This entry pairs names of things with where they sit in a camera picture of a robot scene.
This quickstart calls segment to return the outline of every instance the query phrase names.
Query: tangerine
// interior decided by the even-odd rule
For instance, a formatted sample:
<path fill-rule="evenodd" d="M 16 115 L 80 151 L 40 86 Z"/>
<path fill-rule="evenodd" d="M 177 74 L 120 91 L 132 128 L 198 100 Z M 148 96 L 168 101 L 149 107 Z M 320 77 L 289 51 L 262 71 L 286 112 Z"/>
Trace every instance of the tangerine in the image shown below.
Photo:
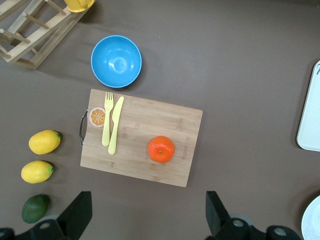
<path fill-rule="evenodd" d="M 166 136 L 156 136 L 148 144 L 148 154 L 151 160 L 158 163 L 167 163 L 175 154 L 174 143 Z"/>
<path fill-rule="evenodd" d="M 95 107 L 89 113 L 90 123 L 95 127 L 103 127 L 105 124 L 106 111 L 102 107 Z"/>

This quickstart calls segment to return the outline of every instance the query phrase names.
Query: yellow mug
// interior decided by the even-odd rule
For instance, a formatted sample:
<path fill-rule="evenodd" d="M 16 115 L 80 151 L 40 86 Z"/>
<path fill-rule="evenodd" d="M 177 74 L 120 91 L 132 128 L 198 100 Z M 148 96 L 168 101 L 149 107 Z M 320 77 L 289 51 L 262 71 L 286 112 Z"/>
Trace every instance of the yellow mug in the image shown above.
<path fill-rule="evenodd" d="M 95 0 L 64 0 L 70 12 L 80 13 L 90 8 Z"/>

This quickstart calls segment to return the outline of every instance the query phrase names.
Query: wooden rack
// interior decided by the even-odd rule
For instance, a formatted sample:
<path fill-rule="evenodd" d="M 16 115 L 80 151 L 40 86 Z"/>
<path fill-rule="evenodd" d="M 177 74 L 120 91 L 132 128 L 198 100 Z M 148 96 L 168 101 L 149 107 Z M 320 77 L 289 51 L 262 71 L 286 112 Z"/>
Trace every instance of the wooden rack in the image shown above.
<path fill-rule="evenodd" d="M 0 57 L 9 64 L 34 70 L 88 10 L 79 13 L 70 12 L 65 3 L 64 8 L 61 8 L 52 0 L 5 0 L 0 4 L 0 22 L 17 10 L 21 10 L 24 5 L 26 6 L 23 12 L 18 13 L 18 17 L 8 29 L 0 27 Z M 53 8 L 56 15 L 48 21 L 42 22 L 35 16 L 45 5 Z M 37 29 L 28 37 L 24 37 L 21 32 L 29 24 L 36 25 Z M 40 43 L 44 44 L 37 50 L 36 47 Z M 7 50 L 4 45 L 14 47 Z"/>

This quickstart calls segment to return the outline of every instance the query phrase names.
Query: wooden cutting board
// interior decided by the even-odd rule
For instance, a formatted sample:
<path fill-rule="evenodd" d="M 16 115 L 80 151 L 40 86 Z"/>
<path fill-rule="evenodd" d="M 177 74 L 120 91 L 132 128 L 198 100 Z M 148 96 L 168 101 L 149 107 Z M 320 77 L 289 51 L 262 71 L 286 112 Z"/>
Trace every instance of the wooden cutting board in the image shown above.
<path fill-rule="evenodd" d="M 105 91 L 91 90 L 88 113 L 95 107 L 104 107 L 105 95 Z M 121 96 L 124 102 L 115 154 L 110 155 L 108 147 L 102 145 L 103 127 L 93 126 L 88 114 L 80 165 L 186 187 L 203 111 L 118 93 L 113 93 L 114 105 Z M 152 161 L 147 151 L 149 141 L 160 135 L 170 138 L 175 145 L 173 158 L 164 164 Z"/>

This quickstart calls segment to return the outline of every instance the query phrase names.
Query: fork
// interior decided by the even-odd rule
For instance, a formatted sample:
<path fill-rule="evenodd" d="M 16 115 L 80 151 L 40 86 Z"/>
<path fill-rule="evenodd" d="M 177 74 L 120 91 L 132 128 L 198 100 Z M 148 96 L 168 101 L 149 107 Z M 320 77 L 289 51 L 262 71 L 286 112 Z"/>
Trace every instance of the fork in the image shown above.
<path fill-rule="evenodd" d="M 105 118 L 104 118 L 103 132 L 102 132 L 103 146 L 108 146 L 110 143 L 110 112 L 113 108 L 114 108 L 114 96 L 112 92 L 106 92 L 105 99 L 104 99 Z"/>

